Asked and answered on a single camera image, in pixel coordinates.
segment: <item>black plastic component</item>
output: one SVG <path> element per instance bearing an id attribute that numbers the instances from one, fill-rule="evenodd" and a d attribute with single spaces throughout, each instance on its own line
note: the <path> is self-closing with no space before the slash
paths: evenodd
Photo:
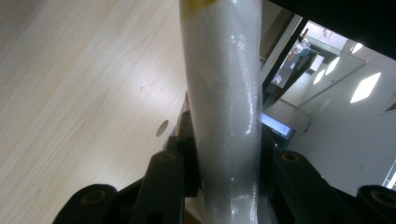
<path id="1" fill-rule="evenodd" d="M 296 223 L 361 223 L 303 155 L 276 153 L 272 172 Z"/>
<path id="2" fill-rule="evenodd" d="M 339 189 L 336 188 L 332 188 L 332 189 L 344 200 L 344 202 L 346 202 L 346 204 L 355 212 L 355 214 L 358 214 L 357 200 L 355 197 Z"/>
<path id="3" fill-rule="evenodd" d="M 162 151 L 151 157 L 130 224 L 182 224 L 184 214 L 183 157 Z"/>
<path id="4" fill-rule="evenodd" d="M 200 187 L 201 177 L 198 169 L 198 157 L 190 111 L 181 114 L 177 137 L 177 151 L 183 155 L 185 161 L 185 196 L 196 197 Z"/>
<path id="5" fill-rule="evenodd" d="M 364 186 L 358 192 L 360 215 L 365 223 L 396 223 L 396 192 L 380 186 Z"/>
<path id="6" fill-rule="evenodd" d="M 91 185 L 73 195 L 54 224 L 107 224 L 119 221 L 117 191 L 109 185 Z"/>
<path id="7" fill-rule="evenodd" d="M 120 223 L 128 223 L 129 219 L 131 219 L 131 213 L 142 183 L 143 178 L 119 191 Z"/>
<path id="8" fill-rule="evenodd" d="M 270 188 L 271 165 L 276 153 L 276 145 L 271 134 L 262 125 L 262 148 L 260 153 L 259 196 L 263 196 Z"/>
<path id="9" fill-rule="evenodd" d="M 170 136 L 166 143 L 165 151 L 177 151 L 177 137 Z"/>
<path id="10" fill-rule="evenodd" d="M 272 224 L 290 224 L 295 223 L 293 214 L 291 213 L 288 204 L 283 198 L 273 200 L 267 199 L 268 215 L 271 218 Z"/>

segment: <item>white wall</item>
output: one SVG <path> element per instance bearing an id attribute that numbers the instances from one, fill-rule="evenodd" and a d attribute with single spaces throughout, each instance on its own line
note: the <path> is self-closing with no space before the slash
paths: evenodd
<path id="1" fill-rule="evenodd" d="M 294 105 L 279 99 L 274 105 L 265 108 L 262 112 L 273 119 L 277 119 L 280 122 L 290 126 L 295 110 L 296 108 Z"/>
<path id="2" fill-rule="evenodd" d="M 297 134 L 289 149 L 304 154 L 331 185 L 349 194 L 362 185 L 381 185 L 396 159 L 396 112 L 383 113 L 396 91 L 396 62 L 369 49 L 359 56 L 368 64 L 303 105 L 306 113 L 296 110 L 290 120 Z M 360 81 L 377 72 L 382 75 L 371 96 L 351 104 Z"/>

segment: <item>wood grain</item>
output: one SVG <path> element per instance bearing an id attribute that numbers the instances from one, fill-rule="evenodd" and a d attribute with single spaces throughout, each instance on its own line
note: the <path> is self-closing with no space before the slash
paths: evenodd
<path id="1" fill-rule="evenodd" d="M 0 223 L 136 181 L 186 89 L 177 0 L 0 0 Z"/>

